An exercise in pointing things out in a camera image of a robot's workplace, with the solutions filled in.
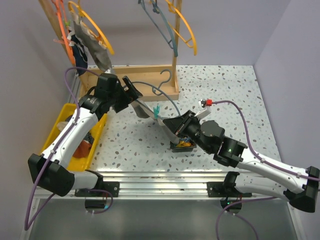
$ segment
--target wooden base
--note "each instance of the wooden base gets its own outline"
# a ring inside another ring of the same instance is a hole
[[[89,68],[91,71],[94,71],[97,74],[101,74],[102,71],[98,68]],[[131,82],[141,81],[146,82],[156,87],[159,84],[169,78],[169,73],[167,71],[160,74],[162,70],[169,69],[173,70],[172,65],[150,65],[150,66],[118,66],[115,67],[115,73],[122,82],[122,77],[128,76]],[[161,86],[161,90],[164,91],[169,97],[173,100],[179,99],[179,87],[177,81],[177,73],[172,73],[171,80],[164,83]],[[88,89],[97,84],[97,77],[90,72],[80,76],[81,80],[81,89],[79,97],[82,97],[86,94]],[[167,101],[168,99],[162,94],[160,96],[155,95],[152,92],[152,88],[145,84],[135,84],[135,87],[143,94],[142,100],[145,102],[154,102],[154,101]]]

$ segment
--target small yellow box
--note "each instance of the small yellow box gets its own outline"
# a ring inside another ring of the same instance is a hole
[[[74,114],[75,110],[76,110],[75,104],[66,103],[63,106],[57,120],[54,123],[54,126],[53,126],[48,138],[46,139],[46,141],[44,143],[44,146],[43,146],[41,152],[43,152],[47,147],[49,147],[49,145],[52,144],[54,142],[54,140],[60,134],[60,131],[57,128],[57,124],[59,122],[64,122],[67,117]],[[100,119],[100,121],[91,129],[90,133],[91,133],[92,137],[94,138],[94,141],[92,144],[92,148],[89,152],[89,155],[87,157],[82,157],[82,158],[72,157],[70,160],[70,163],[67,167],[67,169],[69,171],[83,172],[84,170],[89,169],[90,163],[92,161],[95,149],[97,147],[97,144],[98,144],[98,141],[100,138],[100,135],[102,133],[102,130],[104,129],[104,126],[106,125],[106,121],[107,121],[107,114],[104,114],[103,117]]]

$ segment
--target teal hanger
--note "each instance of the teal hanger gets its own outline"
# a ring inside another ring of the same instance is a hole
[[[148,17],[150,18],[150,20],[153,22],[153,24],[155,25],[155,27],[158,29],[158,31],[160,32],[160,34],[162,35],[162,37],[164,38],[164,40],[166,41],[166,43],[169,45],[169,47],[173,50],[174,56],[178,57],[178,48],[177,48],[177,44],[175,41],[175,37],[174,34],[168,24],[168,21],[165,17],[165,15],[162,13],[162,11],[160,10],[160,8],[158,7],[157,1],[154,0],[150,0],[152,2],[152,6],[153,9],[152,11],[156,14],[160,14],[162,17],[162,20],[164,21],[164,24],[169,32],[169,35],[171,37],[170,40],[168,40],[168,38],[166,37],[166,35],[164,34],[164,32],[160,29],[160,27],[158,26],[158,24],[155,22],[155,20],[151,17],[151,15],[148,13],[147,9],[146,9],[146,5],[145,5],[145,0],[138,0],[138,4],[141,4],[142,9],[145,11],[145,13],[148,15]]]
[[[158,119],[158,114],[160,112],[160,106],[157,105],[156,107],[153,107],[153,114],[154,114],[154,118]]]

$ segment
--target gray wall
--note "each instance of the gray wall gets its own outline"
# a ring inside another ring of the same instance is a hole
[[[254,65],[281,159],[320,168],[320,2],[291,0]],[[301,213],[308,239],[320,236],[316,213]]]
[[[70,65],[38,1],[0,1],[0,238],[18,239],[39,153],[66,102]]]
[[[112,44],[113,64],[170,64],[172,51],[138,0],[81,1]],[[164,0],[160,8],[174,23]],[[198,54],[179,42],[178,64],[253,65],[290,0],[183,0],[182,14],[195,34]],[[165,29],[161,18],[153,13]],[[181,25],[182,35],[189,38]]]
[[[35,221],[29,240],[42,240],[43,236],[45,240],[216,240],[220,211],[219,200],[117,199],[106,213],[88,217],[83,199],[53,199]],[[280,236],[297,240],[283,200],[244,204],[240,215],[253,223],[260,240],[278,240]],[[221,216],[219,237],[256,239],[246,222],[229,214]]]

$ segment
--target white wall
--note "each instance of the white wall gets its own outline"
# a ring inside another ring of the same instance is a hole
[[[149,0],[144,1],[150,7]],[[289,1],[183,0],[182,14],[193,29],[198,54],[194,56],[193,50],[180,41],[178,64],[253,65]],[[81,5],[114,48],[113,64],[171,64],[172,50],[138,0],[82,0]],[[165,0],[158,0],[158,5],[174,23],[174,15],[168,12]],[[149,11],[166,30],[160,16]],[[189,39],[183,24],[181,32]]]
[[[320,168],[320,1],[291,0],[254,65],[281,159]],[[308,239],[320,238],[316,213],[301,213]]]
[[[0,238],[18,239],[39,153],[67,100],[70,66],[38,1],[0,1]]]

